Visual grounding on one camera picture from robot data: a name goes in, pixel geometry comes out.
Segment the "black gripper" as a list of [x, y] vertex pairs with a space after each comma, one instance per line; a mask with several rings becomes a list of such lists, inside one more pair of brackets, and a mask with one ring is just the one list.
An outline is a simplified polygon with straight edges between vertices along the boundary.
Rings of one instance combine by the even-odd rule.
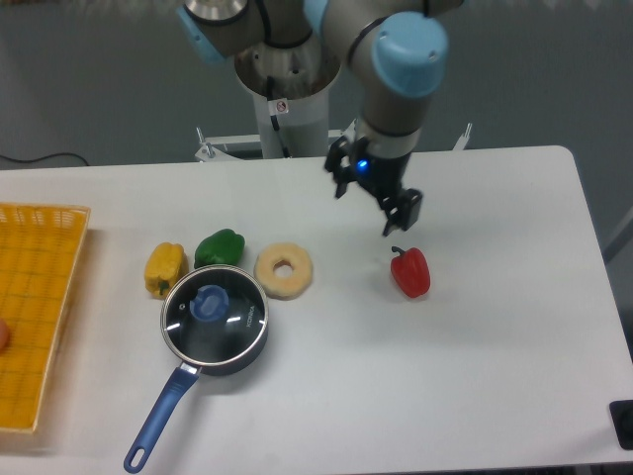
[[395, 230], [406, 232], [418, 220], [423, 193], [404, 188], [402, 180], [409, 154], [396, 158], [383, 158], [370, 152], [371, 141], [361, 138], [353, 142], [341, 137], [327, 153], [324, 169], [336, 184], [334, 197], [340, 199], [349, 183], [356, 182], [373, 196], [386, 216], [382, 235], [387, 237]]

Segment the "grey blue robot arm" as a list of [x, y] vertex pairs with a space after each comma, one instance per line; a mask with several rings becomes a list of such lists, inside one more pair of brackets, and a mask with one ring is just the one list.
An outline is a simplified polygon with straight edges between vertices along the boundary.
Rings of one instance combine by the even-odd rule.
[[[319, 140], [325, 170], [342, 196], [357, 183], [405, 231], [418, 219], [422, 193], [403, 177], [433, 93], [445, 73], [448, 37], [438, 16], [451, 1], [184, 1], [177, 10], [204, 62], [231, 59], [260, 104], [264, 147], [299, 155]], [[360, 83], [364, 101], [353, 125], [330, 142], [328, 87], [341, 70]]]

